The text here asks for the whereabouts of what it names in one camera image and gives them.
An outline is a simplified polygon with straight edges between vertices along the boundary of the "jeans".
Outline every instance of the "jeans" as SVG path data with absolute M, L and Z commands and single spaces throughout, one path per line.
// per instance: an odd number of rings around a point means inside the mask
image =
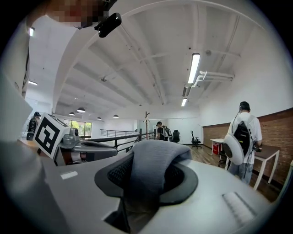
M 253 164 L 243 163 L 240 165 L 235 165 L 233 162 L 231 162 L 231 165 L 228 171 L 232 175 L 238 175 L 242 182 L 249 185 L 251 175 L 252 175 L 252 169 L 253 169 Z

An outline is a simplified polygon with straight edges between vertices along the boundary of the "brick wall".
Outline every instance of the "brick wall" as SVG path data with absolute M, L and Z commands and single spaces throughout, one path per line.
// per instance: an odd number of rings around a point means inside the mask
M 273 180 L 284 184 L 293 160 L 293 108 L 267 116 L 258 117 L 261 126 L 263 145 L 280 147 L 278 165 Z M 203 144 L 212 147 L 210 139 L 224 138 L 230 123 L 203 127 Z M 274 160 L 266 163 L 264 175 L 270 176 Z M 255 160 L 254 170 L 260 171 L 261 162 Z

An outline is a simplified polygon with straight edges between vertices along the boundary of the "man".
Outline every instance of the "man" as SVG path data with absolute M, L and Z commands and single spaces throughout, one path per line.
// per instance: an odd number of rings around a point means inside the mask
M 168 137 L 165 137 L 164 134 L 163 134 L 165 126 L 162 125 L 161 121 L 157 122 L 157 127 L 158 128 L 157 128 L 157 137 L 156 137 L 156 139 L 157 140 L 162 140 L 162 141 L 168 141 Z
M 241 102 L 239 107 L 238 119 L 241 121 L 248 121 L 250 116 L 251 114 L 250 114 L 249 104 L 245 101 Z M 233 133 L 235 133 L 237 126 L 239 124 L 239 122 L 235 120 L 236 118 L 231 121 L 228 134 L 233 135 Z M 252 139 L 255 142 L 255 146 L 260 147 L 261 140 L 262 140 L 260 121 L 258 120 L 258 118 L 254 117 L 252 121 L 250 122 L 250 125 L 253 128 L 253 131 L 251 132 L 254 133 L 254 136 L 252 136 Z M 252 175 L 254 160 L 255 160 L 254 150 L 252 150 L 252 152 L 250 150 L 250 152 L 248 152 L 247 155 L 244 156 L 244 161 L 241 165 L 235 165 L 233 162 L 231 162 L 231 165 L 228 171 L 232 175 L 238 175 L 242 182 L 249 185 L 251 175 Z
M 101 21 L 117 0 L 45 0 L 17 27 L 4 51 L 0 70 L 23 98 L 29 81 L 29 29 L 40 17 L 48 17 L 81 29 Z

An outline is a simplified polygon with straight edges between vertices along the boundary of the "window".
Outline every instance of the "window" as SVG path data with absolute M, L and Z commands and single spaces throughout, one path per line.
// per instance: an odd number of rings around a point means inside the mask
M 74 120 L 65 119 L 66 123 L 71 128 L 77 128 L 80 136 L 91 136 L 92 134 L 92 123 L 91 122 L 80 122 Z

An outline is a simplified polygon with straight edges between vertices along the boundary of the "light fixture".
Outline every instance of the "light fixture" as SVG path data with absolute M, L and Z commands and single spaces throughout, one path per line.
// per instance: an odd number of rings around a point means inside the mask
M 29 83 L 32 85 L 38 85 L 36 82 L 30 81 L 30 80 L 29 80 Z
M 182 100 L 182 105 L 181 105 L 181 106 L 185 106 L 186 101 L 187 101 L 187 98 L 183 99 L 183 100 Z
M 29 29 L 29 35 L 32 37 L 33 36 L 33 32 L 35 31 L 35 28 L 34 27 L 31 27 Z
M 198 68 L 198 64 L 200 62 L 200 58 L 201 55 L 199 53 L 194 53 L 192 55 L 192 61 L 191 61 L 191 68 L 190 68 L 190 74 L 189 74 L 189 78 L 188 78 L 188 84 L 193 84 L 195 75 L 196 75 L 196 71 Z
M 79 108 L 77 109 L 77 112 L 85 113 L 86 110 L 85 110 L 83 107 L 79 107 Z

